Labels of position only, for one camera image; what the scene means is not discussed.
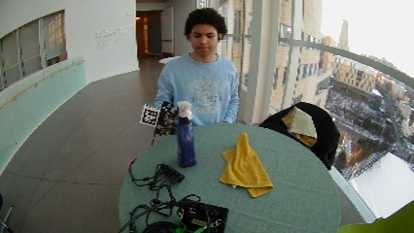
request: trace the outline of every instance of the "green tablecloth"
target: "green tablecloth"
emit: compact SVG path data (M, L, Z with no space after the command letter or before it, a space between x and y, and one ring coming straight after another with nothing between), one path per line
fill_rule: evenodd
M229 209L226 232L337 232L341 222L341 200L337 186L322 162L298 142L277 132L245 124L214 124L193 128L198 164L180 168L176 161L177 141L165 136L140 154L132 171L136 178L150 177L160 163L184 176L172 187L176 199L197 194L204 203ZM226 162L221 153L236 147L242 132L273 181L270 193L252 198L245 188L220 182ZM118 195L120 224L129 212L156 197L156 192L138 187L126 176ZM137 221L144 229L144 218ZM152 214L150 222L176 221Z

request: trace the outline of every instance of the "curved railing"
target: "curved railing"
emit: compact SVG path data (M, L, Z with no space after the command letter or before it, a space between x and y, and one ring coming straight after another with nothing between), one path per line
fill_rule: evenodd
M0 174L45 118L87 86L84 60L65 60L0 92Z

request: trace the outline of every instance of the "curly dark hair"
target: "curly dark hair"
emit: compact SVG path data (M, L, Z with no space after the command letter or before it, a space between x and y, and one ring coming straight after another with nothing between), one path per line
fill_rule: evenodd
M217 32L225 36L228 34L228 27L221 14L213 8L201 8L194 10L185 20L184 35L189 37L193 27L198 24L212 25Z

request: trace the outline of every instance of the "black chair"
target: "black chair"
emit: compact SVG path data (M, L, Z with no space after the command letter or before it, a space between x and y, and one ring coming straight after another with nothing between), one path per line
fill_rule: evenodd
M284 116L290 110L297 107L304 112L311 116L315 132L317 132L317 143L309 147L305 145L294 135L288 131L288 126L282 121ZM325 164L327 170L331 170L331 166L335 160L338 142L339 142L339 130L333 121L329 113L318 106L300 102L294 104L290 108L282 110L281 112L272 115L260 125L260 127L272 129L288 137L297 140L305 147L308 147L311 152L317 155L322 163Z
M0 193L0 211L1 211L1 207L3 207L3 196ZM12 229L7 225L7 221L8 221L12 210L13 210L13 206L9 208L9 211L5 214L4 220L0 220L0 233L4 233L4 232L13 233Z

